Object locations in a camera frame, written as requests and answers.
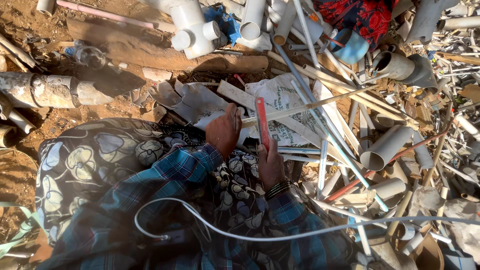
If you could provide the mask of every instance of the dirt ground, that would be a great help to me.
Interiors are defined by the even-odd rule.
[[[135,0],[71,0],[83,5],[90,5],[108,12],[145,20],[146,18],[161,17],[159,11],[149,8]],[[112,25],[125,32],[140,37],[148,37],[150,41],[163,47],[169,47],[169,35],[160,35],[150,30],[145,30],[136,26],[127,25],[122,27],[112,22],[93,17],[91,15],[68,11],[65,8],[57,7],[52,17],[43,15],[36,11],[37,0],[3,0],[0,1],[0,33],[7,37],[13,44],[22,48],[27,53],[31,53],[40,63],[40,66],[46,70],[35,69],[34,72],[46,75],[70,75],[80,80],[89,80],[92,70],[86,67],[78,66],[65,57],[59,58],[51,50],[42,48],[42,45],[55,41],[72,41],[69,35],[66,18],[91,21],[99,24]],[[245,54],[260,54],[245,49],[242,46],[235,47],[236,50],[242,50]],[[303,57],[292,57],[298,64],[307,63]],[[321,63],[330,70],[335,70],[331,63],[322,58]],[[20,71],[12,62],[8,62],[9,71]],[[270,67],[275,67],[288,71],[285,65],[274,60],[270,60]],[[128,71],[137,76],[141,76],[141,67],[129,64]],[[212,74],[212,73],[189,73],[174,72],[180,81],[192,82],[220,82],[227,80],[229,83],[243,89],[238,80],[231,74]],[[262,79],[269,79],[270,73],[247,74],[243,80],[246,83],[258,82]],[[382,87],[377,91],[387,89],[387,79],[382,80]],[[146,84],[142,87],[144,93],[148,87],[155,82],[146,79]],[[98,120],[107,117],[130,117],[140,118],[141,115],[152,108],[153,102],[147,104],[146,108],[139,108],[131,104],[128,93],[122,93],[115,97],[113,102],[98,106],[81,106],[77,109],[19,109],[18,111],[28,118],[37,129],[29,135],[18,133],[15,149],[29,155],[38,162],[38,148],[46,139],[54,138],[63,131],[77,126],[79,124]],[[350,99],[337,102],[342,116],[347,119],[350,110]],[[358,130],[358,115],[355,121],[356,130]],[[10,150],[0,152],[0,201],[17,202],[23,206],[34,210],[35,205],[35,178],[36,166],[33,161],[19,152]],[[0,243],[4,243],[12,233],[18,228],[18,225],[24,220],[22,213],[18,209],[9,208],[3,214],[0,220]]]

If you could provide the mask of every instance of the green strap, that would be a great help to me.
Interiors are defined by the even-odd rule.
[[[0,258],[2,258],[3,256],[5,256],[5,254],[9,252],[12,247],[24,240],[25,236],[32,230],[35,223],[40,224],[40,219],[38,218],[37,212],[32,214],[30,210],[28,210],[28,208],[21,206],[17,203],[0,202],[0,207],[19,207],[23,211],[25,216],[27,216],[27,220],[22,222],[18,233],[10,240],[10,242],[0,245]]]

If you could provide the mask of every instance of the person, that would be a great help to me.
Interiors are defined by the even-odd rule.
[[[109,118],[43,142],[36,210],[54,246],[37,269],[366,268],[342,231],[282,242],[243,241],[334,226],[285,179],[277,143],[258,156],[235,149],[241,112],[231,103],[205,133],[178,125]]]

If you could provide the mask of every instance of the plaid shirt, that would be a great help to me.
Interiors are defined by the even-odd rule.
[[[152,265],[144,245],[151,239],[133,222],[138,209],[148,201],[172,196],[187,200],[204,186],[207,174],[222,162],[220,152],[209,143],[195,152],[174,145],[150,169],[119,182],[98,202],[83,204],[56,243],[51,258],[37,269],[231,269],[235,256],[243,261],[243,269],[259,269],[250,257],[239,256],[244,246],[241,241],[229,238],[225,244],[222,242],[225,254],[229,255],[225,258],[210,258],[209,254],[199,252],[177,255],[170,261]],[[148,228],[146,224],[165,216],[172,208],[167,206],[173,204],[178,203],[161,201],[145,207],[139,214],[139,224]],[[285,235],[324,227],[325,222],[307,211],[300,198],[290,192],[279,194],[268,205],[277,223],[284,226]],[[345,254],[332,241],[321,236],[292,240],[290,249],[295,265],[299,269],[319,269],[327,266],[327,261],[335,261],[338,266],[350,268],[344,260]]]

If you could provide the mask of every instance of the bangle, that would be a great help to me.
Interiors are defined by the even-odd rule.
[[[275,197],[278,193],[290,188],[290,182],[289,181],[283,181],[280,182],[276,185],[274,185],[266,194],[265,198],[266,200],[270,200],[271,198]]]

